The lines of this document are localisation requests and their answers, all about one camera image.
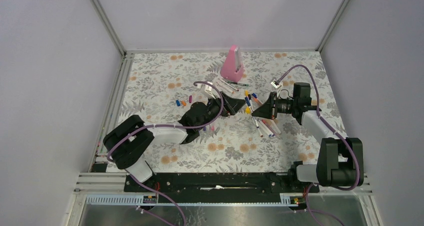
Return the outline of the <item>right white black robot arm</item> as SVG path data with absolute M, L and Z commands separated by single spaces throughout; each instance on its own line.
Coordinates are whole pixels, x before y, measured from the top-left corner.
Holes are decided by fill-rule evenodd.
M 343 137 L 321 116 L 312 104 L 311 86 L 295 83 L 291 97 L 282 99 L 271 92 L 268 99 L 253 111 L 254 117 L 276 119 L 278 114 L 291 115 L 320 144 L 316 164 L 296 162 L 290 169 L 287 185 L 299 192 L 307 184 L 352 190 L 364 181 L 363 144 L 358 138 Z

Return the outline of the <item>dark blue capped marker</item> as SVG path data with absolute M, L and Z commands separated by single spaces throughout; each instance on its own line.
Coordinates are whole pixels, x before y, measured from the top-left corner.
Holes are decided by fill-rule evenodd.
M 246 96 L 244 99 L 246 101 L 247 107 L 250 110 L 250 114 L 252 116 L 253 123 L 255 124 L 256 128 L 259 128 L 259 124 L 258 124 L 257 120 L 255 119 L 255 117 L 253 116 L 253 109 L 252 109 L 251 102 L 250 102 L 248 96 Z

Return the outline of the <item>pink translucent marker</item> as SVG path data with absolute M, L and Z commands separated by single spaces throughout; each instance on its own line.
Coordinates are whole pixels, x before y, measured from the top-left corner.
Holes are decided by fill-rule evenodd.
M 263 119 L 262 122 L 268 128 L 268 130 L 272 133 L 273 136 L 278 135 L 278 133 L 273 129 L 272 124 L 268 120 Z

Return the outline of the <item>red brown capped marker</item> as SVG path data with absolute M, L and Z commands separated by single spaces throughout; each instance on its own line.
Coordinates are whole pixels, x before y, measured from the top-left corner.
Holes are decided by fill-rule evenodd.
M 260 137 L 263 137 L 264 135 L 262 134 L 260 128 L 257 126 L 256 129 L 258 130 Z

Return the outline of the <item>grey white marker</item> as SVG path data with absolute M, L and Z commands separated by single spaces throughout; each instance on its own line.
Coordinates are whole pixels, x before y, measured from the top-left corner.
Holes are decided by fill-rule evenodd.
M 278 128 L 278 126 L 277 126 L 277 124 L 275 123 L 275 121 L 274 121 L 274 120 L 270 120 L 270 122 L 271 122 L 271 124 L 272 124 L 273 129 L 275 130 L 275 132 L 276 132 L 278 135 L 280 135 L 280 134 L 281 134 L 281 131 L 280 131 L 280 129 Z

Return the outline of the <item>orange brown marker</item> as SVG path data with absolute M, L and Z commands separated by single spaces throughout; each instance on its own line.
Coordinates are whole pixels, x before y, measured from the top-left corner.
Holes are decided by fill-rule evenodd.
M 262 102 L 258 99 L 257 95 L 255 93 L 252 93 L 251 96 L 253 97 L 254 101 L 261 106 Z

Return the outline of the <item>purple capped white marker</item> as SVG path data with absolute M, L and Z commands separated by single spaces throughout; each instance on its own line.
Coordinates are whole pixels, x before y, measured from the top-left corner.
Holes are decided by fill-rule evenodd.
M 263 123 L 262 121 L 259 121 L 258 123 L 260 124 L 260 127 L 264 130 L 268 137 L 274 137 L 275 134 L 267 127 L 265 123 Z

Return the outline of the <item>dark green marker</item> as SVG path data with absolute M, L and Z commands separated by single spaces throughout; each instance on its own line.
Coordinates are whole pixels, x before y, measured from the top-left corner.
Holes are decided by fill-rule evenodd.
M 239 82 L 232 82 L 232 81 L 227 81 L 229 84 L 233 84 L 233 85 L 238 85 L 238 86 L 243 86 L 243 87 L 248 87 L 249 84 L 244 84 L 244 83 L 239 83 Z

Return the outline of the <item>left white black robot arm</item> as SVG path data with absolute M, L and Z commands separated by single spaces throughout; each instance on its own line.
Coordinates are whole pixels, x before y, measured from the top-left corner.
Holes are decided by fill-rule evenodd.
M 130 116 L 104 137 L 107 161 L 133 176 L 142 191 L 150 191 L 155 185 L 154 172 L 142 158 L 150 145 L 191 143 L 203 128 L 219 117 L 236 115 L 246 104 L 244 99 L 232 98 L 221 91 L 217 93 L 207 103 L 192 103 L 173 124 L 146 124 L 138 115 Z

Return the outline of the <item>magenta capped white marker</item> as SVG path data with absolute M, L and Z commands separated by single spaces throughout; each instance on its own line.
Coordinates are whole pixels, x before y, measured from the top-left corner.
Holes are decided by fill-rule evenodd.
M 232 86 L 231 84 L 229 84 L 228 82 L 226 82 L 224 79 L 221 79 L 220 78 L 220 80 L 226 85 L 226 86 L 228 86 L 229 88 L 231 88 L 233 91 L 236 91 L 236 92 L 239 92 L 239 89 L 238 88 L 236 88 L 236 87 L 234 87 L 234 86 Z

